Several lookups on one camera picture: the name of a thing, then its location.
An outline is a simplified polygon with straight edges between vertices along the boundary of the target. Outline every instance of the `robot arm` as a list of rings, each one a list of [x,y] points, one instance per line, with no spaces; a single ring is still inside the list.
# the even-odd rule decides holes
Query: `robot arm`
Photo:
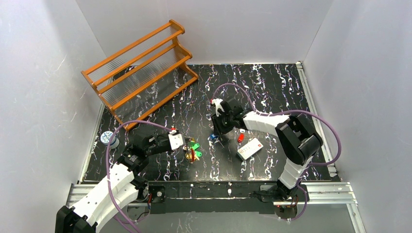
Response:
[[[234,127],[258,130],[279,138],[287,156],[285,168],[277,181],[276,189],[269,190],[276,199],[287,199],[296,191],[299,178],[305,172],[323,141],[304,114],[268,116],[250,109],[244,110],[235,99],[215,99],[216,108],[212,116],[213,134],[221,136]]]
[[[138,174],[148,165],[148,156],[183,146],[183,136],[176,130],[139,139],[126,146],[122,156],[110,169],[113,196],[120,208],[133,202],[147,184]],[[110,199],[107,176],[85,197],[68,208],[63,206],[56,217],[56,233],[98,233],[117,213]]]

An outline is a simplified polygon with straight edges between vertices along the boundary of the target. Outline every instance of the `wooden shelf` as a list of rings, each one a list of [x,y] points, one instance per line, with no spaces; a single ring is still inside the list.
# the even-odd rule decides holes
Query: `wooden shelf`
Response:
[[[181,68],[191,76],[191,79],[177,86],[167,97],[141,113],[137,119],[146,118],[198,79],[198,75],[186,65],[186,61],[192,58],[191,53],[177,39],[178,35],[184,32],[185,29],[180,24],[170,20],[150,34],[82,71],[90,86],[120,124],[129,119],[123,119],[123,114],[118,114],[119,108],[130,101],[136,101],[134,97],[156,82],[167,79],[167,75],[175,69]],[[129,124],[125,129],[129,131],[135,125]]]

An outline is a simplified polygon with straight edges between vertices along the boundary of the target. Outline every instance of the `blue object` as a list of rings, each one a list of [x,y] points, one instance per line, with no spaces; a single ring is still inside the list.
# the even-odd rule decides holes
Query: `blue object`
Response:
[[[211,140],[215,140],[215,139],[218,138],[218,137],[219,137],[218,135],[215,135],[215,134],[212,133],[209,138],[210,138]]]

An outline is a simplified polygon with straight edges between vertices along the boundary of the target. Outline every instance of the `white wall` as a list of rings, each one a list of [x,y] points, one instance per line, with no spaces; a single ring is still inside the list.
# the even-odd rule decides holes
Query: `white wall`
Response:
[[[410,1],[334,1],[304,61],[368,232],[411,231],[411,12]]]
[[[107,56],[174,19],[192,64],[303,60],[332,0],[77,0]]]
[[[0,2],[0,232],[54,232],[100,107],[80,71],[104,58],[74,0]]]

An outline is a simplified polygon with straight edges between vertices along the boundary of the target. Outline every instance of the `black tabletop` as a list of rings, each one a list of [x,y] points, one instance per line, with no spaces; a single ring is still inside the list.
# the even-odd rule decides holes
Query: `black tabletop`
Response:
[[[185,89],[146,120],[175,127],[184,134],[195,138],[202,152],[199,161],[190,164],[182,150],[162,153],[150,157],[149,165],[141,176],[149,181],[275,181],[283,171],[286,156],[278,139],[263,132],[246,132],[242,143],[237,142],[240,134],[234,129],[225,141],[210,141],[213,132],[211,116],[214,109],[210,99],[214,90],[223,83],[235,83],[250,94],[255,107],[263,112],[279,112],[291,109],[309,111],[305,92],[300,82],[295,64],[255,64],[255,65],[191,65],[199,74],[199,80]],[[158,90],[147,90],[154,100]],[[219,91],[219,98],[235,97],[245,107],[248,106],[244,94],[232,86]],[[96,143],[84,176],[84,182],[100,181],[106,175],[104,163],[105,145],[99,141],[100,134],[114,131],[119,123],[105,110],[101,119]],[[129,133],[121,130],[120,145],[111,150],[111,161],[117,159],[125,144],[135,135],[148,136],[164,133],[153,126],[139,124]],[[257,138],[263,145],[258,153],[247,161],[242,161],[236,151],[248,140]],[[314,162],[324,162],[322,152],[313,158]],[[330,180],[326,167],[311,167],[305,174],[306,180]]]

